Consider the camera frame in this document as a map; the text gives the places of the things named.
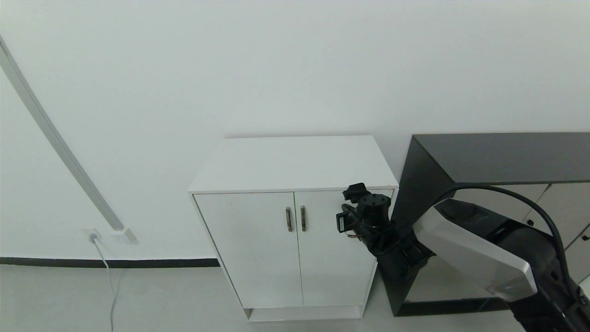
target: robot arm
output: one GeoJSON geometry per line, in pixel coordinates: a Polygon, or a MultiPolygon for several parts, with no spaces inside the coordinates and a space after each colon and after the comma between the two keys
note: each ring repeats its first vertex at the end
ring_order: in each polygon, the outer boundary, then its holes
{"type": "Polygon", "coordinates": [[[350,186],[344,195],[358,206],[343,205],[338,230],[355,232],[349,236],[362,240],[375,256],[397,251],[405,277],[436,254],[506,301],[526,331],[590,331],[590,305],[561,265],[563,254],[556,250],[561,240],[451,198],[407,225],[389,220],[389,198],[370,193],[364,184],[350,186]]]}

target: white wall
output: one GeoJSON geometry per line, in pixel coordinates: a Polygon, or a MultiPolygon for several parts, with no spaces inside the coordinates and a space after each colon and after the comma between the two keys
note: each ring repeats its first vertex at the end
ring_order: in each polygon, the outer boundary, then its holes
{"type": "MultiPolygon", "coordinates": [[[[185,189],[225,136],[588,131],[590,2],[2,1],[0,33],[140,245],[213,251],[185,189]]],[[[2,255],[95,258],[109,227],[2,82],[2,255]]]]}

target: cabinet handle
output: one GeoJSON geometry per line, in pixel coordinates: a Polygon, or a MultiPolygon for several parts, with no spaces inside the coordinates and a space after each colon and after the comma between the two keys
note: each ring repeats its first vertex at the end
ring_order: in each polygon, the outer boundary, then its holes
{"type": "Polygon", "coordinates": [[[305,232],[307,229],[307,224],[305,222],[305,206],[301,206],[301,230],[305,232]]]}
{"type": "Polygon", "coordinates": [[[287,207],[285,209],[285,215],[287,216],[287,230],[289,230],[289,232],[293,231],[293,225],[291,224],[291,208],[287,207]]]}

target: power cord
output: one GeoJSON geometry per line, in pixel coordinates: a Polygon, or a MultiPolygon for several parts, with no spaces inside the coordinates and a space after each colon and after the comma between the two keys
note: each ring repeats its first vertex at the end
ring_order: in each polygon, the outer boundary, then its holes
{"type": "Polygon", "coordinates": [[[93,233],[93,234],[91,234],[91,235],[88,237],[88,240],[89,240],[89,241],[90,241],[92,244],[94,244],[94,246],[96,247],[96,250],[98,250],[98,251],[99,251],[100,259],[102,259],[102,261],[103,261],[104,265],[105,265],[105,266],[106,266],[106,268],[107,268],[107,277],[108,277],[108,279],[109,279],[109,285],[111,286],[111,292],[113,293],[113,304],[111,305],[111,313],[110,313],[111,332],[113,332],[113,331],[114,331],[114,325],[113,325],[113,312],[114,312],[114,304],[117,302],[117,294],[115,294],[115,292],[114,292],[113,283],[112,283],[112,281],[111,281],[111,279],[110,279],[109,264],[107,264],[107,261],[105,261],[105,260],[104,260],[103,253],[100,251],[100,248],[99,248],[99,246],[96,244],[96,239],[98,239],[98,236],[97,236],[96,234],[94,234],[94,233],[93,233]]]}

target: wall outlet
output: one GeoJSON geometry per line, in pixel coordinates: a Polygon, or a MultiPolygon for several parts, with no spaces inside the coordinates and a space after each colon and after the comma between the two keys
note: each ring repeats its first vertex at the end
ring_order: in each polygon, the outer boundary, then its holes
{"type": "Polygon", "coordinates": [[[128,227],[125,227],[123,230],[115,230],[112,236],[115,242],[124,245],[135,245],[138,243],[137,238],[128,227]]]}
{"type": "Polygon", "coordinates": [[[91,234],[96,234],[97,239],[102,239],[99,231],[96,230],[96,228],[94,228],[94,227],[84,226],[84,227],[80,227],[80,230],[82,231],[82,233],[84,233],[84,235],[86,235],[87,240],[89,239],[91,234]]]}

